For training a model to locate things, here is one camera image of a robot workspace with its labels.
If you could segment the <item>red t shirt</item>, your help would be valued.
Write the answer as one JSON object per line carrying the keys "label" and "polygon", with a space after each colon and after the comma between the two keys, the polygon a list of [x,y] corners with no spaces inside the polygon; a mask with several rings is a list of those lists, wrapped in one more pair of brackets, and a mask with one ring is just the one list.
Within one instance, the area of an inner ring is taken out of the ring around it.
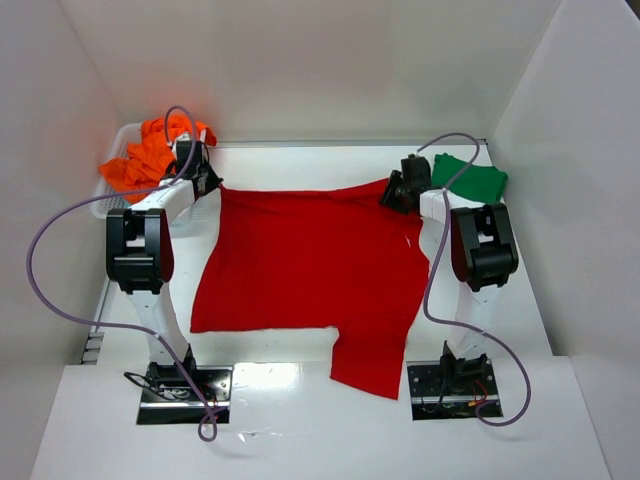
{"label": "red t shirt", "polygon": [[383,206],[384,188],[223,189],[191,332],[334,328],[331,378],[396,399],[429,261],[421,218]]}

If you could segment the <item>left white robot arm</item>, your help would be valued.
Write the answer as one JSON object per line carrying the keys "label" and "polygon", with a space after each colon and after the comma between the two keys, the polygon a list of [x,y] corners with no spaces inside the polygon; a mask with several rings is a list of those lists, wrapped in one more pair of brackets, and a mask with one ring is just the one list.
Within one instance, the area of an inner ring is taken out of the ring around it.
{"label": "left white robot arm", "polygon": [[169,291],[175,267],[170,225],[215,190],[221,178],[211,168],[202,140],[182,134],[170,152],[174,159],[159,190],[107,214],[106,271],[133,304],[141,326],[152,332],[147,373],[125,377],[164,400],[185,401],[194,391],[182,372],[193,373],[197,367]]}

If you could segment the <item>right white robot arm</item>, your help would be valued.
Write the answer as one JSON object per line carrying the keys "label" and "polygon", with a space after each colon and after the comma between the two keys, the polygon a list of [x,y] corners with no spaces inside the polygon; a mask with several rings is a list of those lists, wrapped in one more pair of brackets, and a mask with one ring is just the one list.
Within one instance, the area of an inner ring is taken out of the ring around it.
{"label": "right white robot arm", "polygon": [[519,265],[511,222],[502,203],[508,176],[494,168],[471,166],[449,154],[434,162],[410,154],[390,174],[380,203],[392,210],[418,212],[447,229],[453,274],[459,281],[454,321],[440,357],[445,387],[479,381],[487,371],[484,334],[494,305]]}

